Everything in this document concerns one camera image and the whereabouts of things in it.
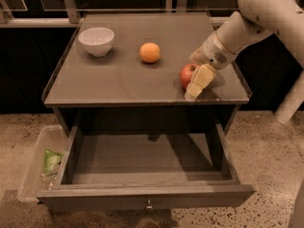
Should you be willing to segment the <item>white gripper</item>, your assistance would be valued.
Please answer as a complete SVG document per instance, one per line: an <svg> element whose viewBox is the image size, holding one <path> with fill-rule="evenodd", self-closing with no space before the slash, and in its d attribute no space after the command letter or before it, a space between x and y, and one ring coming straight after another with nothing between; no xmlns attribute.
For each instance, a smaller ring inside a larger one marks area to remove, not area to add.
<svg viewBox="0 0 304 228"><path fill-rule="evenodd" d="M213 32L190 56L191 63L196 65L188 84L184 97L187 101L194 101L201 92L208 87L216 77L217 70L224 69L237 58L221 43L218 35Z"/></svg>

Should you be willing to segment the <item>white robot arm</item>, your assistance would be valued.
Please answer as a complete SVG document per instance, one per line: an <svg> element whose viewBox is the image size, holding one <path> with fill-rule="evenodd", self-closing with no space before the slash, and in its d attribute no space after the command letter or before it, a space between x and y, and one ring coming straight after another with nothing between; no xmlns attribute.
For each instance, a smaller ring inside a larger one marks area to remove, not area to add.
<svg viewBox="0 0 304 228"><path fill-rule="evenodd" d="M238 54L245 46L273 33L303 62L303 10L295 0L237 0L239 11L194 52L190 59L209 63L216 52ZM228 134L244 181L259 186L239 208L218 208L207 228L304 228L304 159L288 123L295 103L285 101L274 116L237 115Z"/></svg>

